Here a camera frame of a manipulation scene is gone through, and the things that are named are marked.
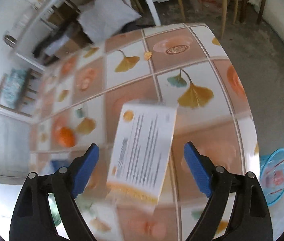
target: yellow ginkgo leaf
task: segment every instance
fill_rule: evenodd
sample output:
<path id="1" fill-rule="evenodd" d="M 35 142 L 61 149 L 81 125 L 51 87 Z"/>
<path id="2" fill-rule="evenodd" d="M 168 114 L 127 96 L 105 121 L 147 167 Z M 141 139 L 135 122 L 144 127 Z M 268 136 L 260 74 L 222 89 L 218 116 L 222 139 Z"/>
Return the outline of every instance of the yellow ginkgo leaf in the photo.
<path id="1" fill-rule="evenodd" d="M 220 232 L 222 232 L 223 230 L 226 229 L 227 225 L 228 225 L 228 221 L 222 220 L 218 226 L 217 232 L 215 232 L 215 234 L 218 234 Z"/>
<path id="2" fill-rule="evenodd" d="M 60 95 L 59 95 L 59 98 L 57 99 L 59 102 L 62 102 L 66 96 L 68 95 L 69 91 L 68 90 L 62 90 Z"/>
<path id="3" fill-rule="evenodd" d="M 84 118 L 83 121 L 76 127 L 75 131 L 80 134 L 88 135 L 96 128 L 95 120 Z"/>
<path id="4" fill-rule="evenodd" d="M 255 155 L 259 155 L 259 144 L 255 145 Z"/>
<path id="5" fill-rule="evenodd" d="M 40 142 L 45 142 L 48 139 L 47 133 L 41 133 L 40 134 Z"/>
<path id="6" fill-rule="evenodd" d="M 93 227 L 93 228 L 95 228 L 97 231 L 99 231 L 99 232 L 109 232 L 109 231 L 111 231 L 111 227 L 108 225 L 108 224 L 106 224 L 105 222 L 103 222 L 103 221 L 101 221 L 100 219 L 98 219 L 98 218 L 95 218 L 95 219 L 92 219 L 90 222 L 89 222 L 89 224 Z"/>
<path id="7" fill-rule="evenodd" d="M 144 53 L 144 60 L 148 60 L 148 59 L 150 59 L 151 58 L 151 56 L 152 56 L 152 52 L 145 52 Z"/>
<path id="8" fill-rule="evenodd" d="M 221 44 L 219 43 L 218 39 L 215 38 L 215 37 L 213 38 L 212 43 L 213 43 L 214 45 L 221 46 Z"/>
<path id="9" fill-rule="evenodd" d="M 88 50 L 88 52 L 83 56 L 84 58 L 88 58 L 92 56 L 94 53 L 96 53 L 100 48 L 98 47 L 92 47 Z"/>
<path id="10" fill-rule="evenodd" d="M 178 98 L 180 106 L 188 108 L 204 107 L 214 97 L 213 91 L 190 83 L 186 92 Z"/>
<path id="11" fill-rule="evenodd" d="M 140 60 L 139 56 L 132 56 L 132 57 L 125 57 L 123 60 L 119 63 L 119 65 L 116 67 L 115 72 L 116 73 L 123 73 L 130 69 L 132 69 Z"/>

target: table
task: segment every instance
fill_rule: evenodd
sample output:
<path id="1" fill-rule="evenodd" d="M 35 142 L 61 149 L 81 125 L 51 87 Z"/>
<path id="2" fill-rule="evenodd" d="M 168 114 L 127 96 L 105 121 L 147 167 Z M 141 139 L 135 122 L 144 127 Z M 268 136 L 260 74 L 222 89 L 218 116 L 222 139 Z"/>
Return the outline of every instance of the table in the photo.
<path id="1" fill-rule="evenodd" d="M 149 59 L 145 52 L 151 52 Z M 111 204 L 106 176 L 123 103 L 134 99 L 177 104 L 172 153 L 158 205 L 149 215 L 131 204 Z M 183 159 L 192 141 L 199 152 L 229 172 L 259 176 L 255 126 L 239 77 L 203 23 L 173 24 L 120 34 L 70 55 L 43 75 L 32 125 L 30 170 L 50 161 L 72 161 L 91 143 L 100 158 L 77 204 L 100 240 L 185 240 L 207 202 Z M 56 132 L 74 130 L 64 148 Z M 220 224 L 223 234 L 234 196 Z"/>

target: shelf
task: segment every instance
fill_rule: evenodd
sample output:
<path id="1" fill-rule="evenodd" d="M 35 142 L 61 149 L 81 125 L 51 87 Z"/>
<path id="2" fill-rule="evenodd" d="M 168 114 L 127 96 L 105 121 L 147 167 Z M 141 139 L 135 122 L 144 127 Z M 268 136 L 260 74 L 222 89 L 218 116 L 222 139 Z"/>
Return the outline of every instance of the shelf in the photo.
<path id="1" fill-rule="evenodd" d="M 19 53 L 16 53 L 16 56 L 20 57 L 21 59 L 23 59 L 23 60 L 27 61 L 28 63 L 30 63 L 31 65 L 33 65 L 33 68 L 31 68 L 31 69 L 33 69 L 35 71 L 42 73 L 46 69 L 46 67 L 44 65 L 37 62 L 37 60 L 32 56 L 21 55 Z"/>
<path id="2" fill-rule="evenodd" d="M 51 28 L 43 23 L 41 18 L 44 17 L 47 10 L 58 1 L 59 0 L 45 0 L 45 3 L 35 11 L 34 15 L 23 29 L 12 51 L 12 54 L 33 65 L 36 71 L 43 72 L 45 67 L 37 62 L 32 52 L 35 46 L 51 31 Z"/>

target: blue gripper pad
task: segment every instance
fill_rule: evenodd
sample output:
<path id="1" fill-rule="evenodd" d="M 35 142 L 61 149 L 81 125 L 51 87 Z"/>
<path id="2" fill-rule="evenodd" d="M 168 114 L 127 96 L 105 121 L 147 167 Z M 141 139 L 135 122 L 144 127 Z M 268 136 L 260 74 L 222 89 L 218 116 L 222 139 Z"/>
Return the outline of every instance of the blue gripper pad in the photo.
<path id="1" fill-rule="evenodd" d="M 82 166 L 78 169 L 77 174 L 73 178 L 72 195 L 74 198 L 83 193 L 93 169 L 99 160 L 100 151 L 97 145 L 94 145 L 92 148 L 90 147 L 88 151 L 90 151 L 90 153 L 86 156 Z"/>
<path id="2" fill-rule="evenodd" d="M 211 178 L 202 165 L 200 157 L 201 155 L 191 143 L 188 142 L 184 145 L 184 159 L 200 191 L 209 198 L 212 195 Z"/>
<path id="3" fill-rule="evenodd" d="M 53 166 L 54 172 L 58 171 L 58 169 L 61 167 L 69 167 L 69 161 L 64 159 L 51 160 L 51 164 Z"/>

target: white cabinet door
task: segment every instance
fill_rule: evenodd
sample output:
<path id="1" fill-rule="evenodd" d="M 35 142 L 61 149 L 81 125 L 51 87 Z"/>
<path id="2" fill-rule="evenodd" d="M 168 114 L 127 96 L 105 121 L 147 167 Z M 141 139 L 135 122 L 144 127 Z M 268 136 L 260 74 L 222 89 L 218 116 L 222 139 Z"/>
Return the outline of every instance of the white cabinet door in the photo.
<path id="1" fill-rule="evenodd" d="M 28 123 L 0 114 L 0 175 L 27 175 L 30 156 L 28 137 Z"/>

